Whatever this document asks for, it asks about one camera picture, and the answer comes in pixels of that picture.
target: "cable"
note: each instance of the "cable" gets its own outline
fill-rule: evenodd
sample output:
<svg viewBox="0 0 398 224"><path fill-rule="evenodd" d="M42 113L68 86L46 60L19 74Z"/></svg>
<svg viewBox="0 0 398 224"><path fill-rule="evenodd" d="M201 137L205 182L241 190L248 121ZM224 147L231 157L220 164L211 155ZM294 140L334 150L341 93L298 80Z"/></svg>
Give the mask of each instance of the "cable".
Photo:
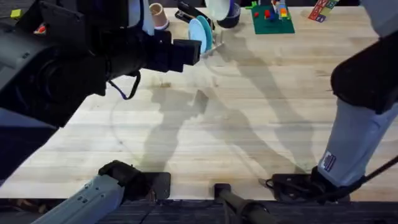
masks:
<svg viewBox="0 0 398 224"><path fill-rule="evenodd" d="M112 82L111 80L108 81L108 83L111 84L111 86L113 86L120 93L120 95L122 96L122 98L124 100L130 100L131 98L134 97L134 95L137 92L138 85L139 85L139 83L141 81L141 73L139 71L136 71L136 72L134 72L133 74L131 74L129 76L135 77L136 81L134 82L134 84L133 84L133 86L131 88L130 95L128 97L123 93L122 89L120 89L114 82Z"/></svg>
<svg viewBox="0 0 398 224"><path fill-rule="evenodd" d="M154 206L152 206L152 208L148 209L148 212L141 218L141 221L139 222L139 224L144 223L145 219L155 210L156 206L157 206L157 203Z"/></svg>
<svg viewBox="0 0 398 224"><path fill-rule="evenodd" d="M351 184L350 186L342 187L334 192L319 195L317 197L314 197L314 198L311 198L311 199L308 199L308 200L305 200L302 202L277 202L277 203L283 203L283 204L287 204L287 205L301 205L301 204L310 203L310 202L326 201L332 197L338 197L339 195L350 194L350 193L354 192L355 190L358 190L366 182L369 182L370 180L372 180L373 178L382 174L384 171L390 169L392 166L394 166L397 163L398 163L398 156L395 156L393 159L391 159L390 161L385 163L383 166L380 166L379 168L377 168L375 171L373 171L369 175L364 176L363 178L357 180L355 183ZM270 181L272 181L272 179L268 179L266 181L267 186L269 186Z"/></svg>

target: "black stapler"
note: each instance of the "black stapler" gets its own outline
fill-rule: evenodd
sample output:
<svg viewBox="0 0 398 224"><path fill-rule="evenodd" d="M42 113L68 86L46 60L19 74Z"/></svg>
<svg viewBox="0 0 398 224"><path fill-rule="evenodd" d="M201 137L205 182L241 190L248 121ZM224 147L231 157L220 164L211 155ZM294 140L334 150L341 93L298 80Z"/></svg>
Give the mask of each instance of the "black stapler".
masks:
<svg viewBox="0 0 398 224"><path fill-rule="evenodd" d="M211 26L211 28L213 30L216 28L208 16L204 15L204 13L202 13L195 7L189 5L188 3L184 2L184 1L178 1L177 7L178 7L178 11L175 13L175 17L177 19L180 19L184 22L189 23L191 21L191 19L194 19L198 16L203 16L207 20L207 22L209 23L209 25Z"/></svg>

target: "green lego baseplate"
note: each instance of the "green lego baseplate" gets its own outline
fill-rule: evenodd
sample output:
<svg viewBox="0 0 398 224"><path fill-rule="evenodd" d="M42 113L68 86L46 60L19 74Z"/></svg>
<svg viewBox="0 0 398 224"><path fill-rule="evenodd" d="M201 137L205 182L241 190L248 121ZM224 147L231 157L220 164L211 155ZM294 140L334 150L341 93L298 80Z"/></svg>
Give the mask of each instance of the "green lego baseplate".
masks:
<svg viewBox="0 0 398 224"><path fill-rule="evenodd" d="M271 7L273 6L254 6L251 9L256 34L294 34L295 31L289 9L287 9L289 14L287 18L282 18L282 20L275 18L273 21L264 19L265 11L270 10ZM259 13L258 17L254 17L256 12Z"/></svg>

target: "blue plate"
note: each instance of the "blue plate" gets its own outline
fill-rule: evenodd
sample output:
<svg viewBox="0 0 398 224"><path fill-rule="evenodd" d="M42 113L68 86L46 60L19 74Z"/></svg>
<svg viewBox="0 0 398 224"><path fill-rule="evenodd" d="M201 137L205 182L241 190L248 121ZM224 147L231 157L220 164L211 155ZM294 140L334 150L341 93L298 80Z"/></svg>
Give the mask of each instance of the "blue plate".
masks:
<svg viewBox="0 0 398 224"><path fill-rule="evenodd" d="M192 19L189 22L189 31L188 36L190 40L199 40L201 41L200 53L203 54L206 52L207 47L207 38L205 28L198 19Z"/></svg>
<svg viewBox="0 0 398 224"><path fill-rule="evenodd" d="M197 19L201 22L206 32L206 39L207 39L206 50L210 50L211 46L213 45L213 34L211 34L210 25L207 22L206 18L204 18L203 16L198 16Z"/></svg>

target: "butcher block tabletop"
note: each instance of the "butcher block tabletop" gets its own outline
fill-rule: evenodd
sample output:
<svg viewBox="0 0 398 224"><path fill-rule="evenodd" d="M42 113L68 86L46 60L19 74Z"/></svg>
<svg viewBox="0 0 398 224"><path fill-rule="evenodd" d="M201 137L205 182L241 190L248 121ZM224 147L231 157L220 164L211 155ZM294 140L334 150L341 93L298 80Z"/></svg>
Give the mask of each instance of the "butcher block tabletop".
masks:
<svg viewBox="0 0 398 224"><path fill-rule="evenodd" d="M336 113L330 74L377 41L362 7L336 7L324 23L308 19L311 10L290 7L296 34L256 35L243 9L238 26L224 31L225 45L183 73L141 70L129 101L110 86L105 97L88 97L6 181L0 197L67 198L119 160L170 172L170 198L212 198L213 185L226 182L243 198L272 200L257 180L317 165ZM175 12L166 9L169 31L186 39L188 24ZM129 91L133 81L115 83ZM398 153L397 140L395 122L368 171ZM397 171L375 178L352 200L398 201Z"/></svg>

